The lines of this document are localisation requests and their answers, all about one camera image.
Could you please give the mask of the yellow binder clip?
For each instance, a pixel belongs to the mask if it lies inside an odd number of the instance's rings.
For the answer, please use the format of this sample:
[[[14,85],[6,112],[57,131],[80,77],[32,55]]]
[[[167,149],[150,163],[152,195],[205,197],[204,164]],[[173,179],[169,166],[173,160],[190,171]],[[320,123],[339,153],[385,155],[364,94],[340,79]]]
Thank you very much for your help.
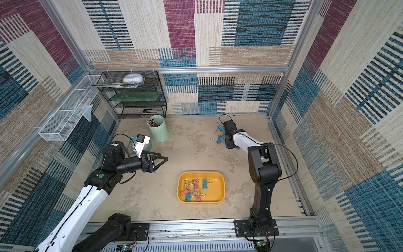
[[[192,180],[184,180],[183,181],[184,188],[189,188],[190,186],[192,186],[192,184],[193,184]]]

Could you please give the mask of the yellow storage tray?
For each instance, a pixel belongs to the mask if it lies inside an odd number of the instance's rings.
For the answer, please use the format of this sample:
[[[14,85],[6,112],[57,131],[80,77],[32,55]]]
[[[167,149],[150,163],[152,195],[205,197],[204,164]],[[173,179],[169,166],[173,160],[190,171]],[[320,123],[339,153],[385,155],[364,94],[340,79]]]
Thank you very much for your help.
[[[181,196],[180,191],[184,189],[183,181],[184,180],[193,180],[199,179],[199,190],[194,190],[193,186],[190,186],[190,193],[192,194],[192,201],[186,202],[185,195]],[[208,189],[203,189],[202,187],[202,179],[211,179],[212,185],[209,186]],[[193,198],[193,194],[198,192],[202,192],[205,194],[205,197],[201,202],[195,202]],[[180,202],[185,204],[218,204],[221,203],[226,196],[225,190],[225,179],[223,175],[216,171],[188,171],[184,172],[179,176],[178,184],[177,184],[177,198]]]

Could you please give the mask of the teal binder clip carried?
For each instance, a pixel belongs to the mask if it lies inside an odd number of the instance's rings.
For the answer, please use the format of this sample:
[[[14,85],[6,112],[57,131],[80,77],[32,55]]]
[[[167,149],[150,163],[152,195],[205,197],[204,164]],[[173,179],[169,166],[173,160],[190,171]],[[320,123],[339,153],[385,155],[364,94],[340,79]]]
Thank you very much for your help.
[[[203,189],[208,189],[210,185],[212,185],[211,179],[204,178],[202,179],[202,187]]]

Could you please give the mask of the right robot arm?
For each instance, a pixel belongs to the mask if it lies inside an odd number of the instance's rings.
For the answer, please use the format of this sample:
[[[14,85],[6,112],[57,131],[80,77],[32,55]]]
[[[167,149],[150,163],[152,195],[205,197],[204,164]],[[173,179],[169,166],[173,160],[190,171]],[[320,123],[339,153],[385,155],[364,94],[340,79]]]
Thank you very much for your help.
[[[278,236],[277,224],[270,211],[273,189],[282,180],[276,147],[283,147],[293,157],[294,153],[282,144],[260,142],[241,130],[229,130],[224,137],[226,148],[240,148],[248,155],[249,174],[255,184],[254,202],[248,218],[251,233]]]

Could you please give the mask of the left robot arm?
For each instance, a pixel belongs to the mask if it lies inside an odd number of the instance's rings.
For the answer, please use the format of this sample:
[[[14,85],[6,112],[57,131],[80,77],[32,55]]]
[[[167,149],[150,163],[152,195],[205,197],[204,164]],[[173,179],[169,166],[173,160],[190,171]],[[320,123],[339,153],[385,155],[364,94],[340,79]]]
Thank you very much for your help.
[[[153,173],[168,158],[159,153],[146,151],[140,156],[130,156],[120,141],[110,142],[103,150],[101,167],[92,172],[72,207],[54,230],[36,247],[37,252],[99,252],[117,239],[130,239],[135,233],[131,217],[113,214],[93,234],[77,242],[80,234],[101,203],[122,183],[126,173],[138,170]]]

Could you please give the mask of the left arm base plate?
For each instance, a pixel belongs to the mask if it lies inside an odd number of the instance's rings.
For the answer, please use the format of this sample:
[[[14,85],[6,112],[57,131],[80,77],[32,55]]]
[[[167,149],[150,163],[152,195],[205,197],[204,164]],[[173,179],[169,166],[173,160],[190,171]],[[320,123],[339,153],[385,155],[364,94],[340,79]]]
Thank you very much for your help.
[[[148,239],[149,223],[114,224],[106,228],[105,241],[146,241]]]

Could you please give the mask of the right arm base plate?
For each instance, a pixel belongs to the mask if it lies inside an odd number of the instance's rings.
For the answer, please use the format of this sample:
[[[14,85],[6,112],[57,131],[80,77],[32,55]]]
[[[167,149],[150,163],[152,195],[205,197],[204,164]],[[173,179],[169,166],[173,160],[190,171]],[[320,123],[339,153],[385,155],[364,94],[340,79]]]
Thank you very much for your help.
[[[264,227],[252,225],[248,219],[236,219],[233,221],[236,237],[275,237],[279,236],[279,230],[275,219],[271,219]]]

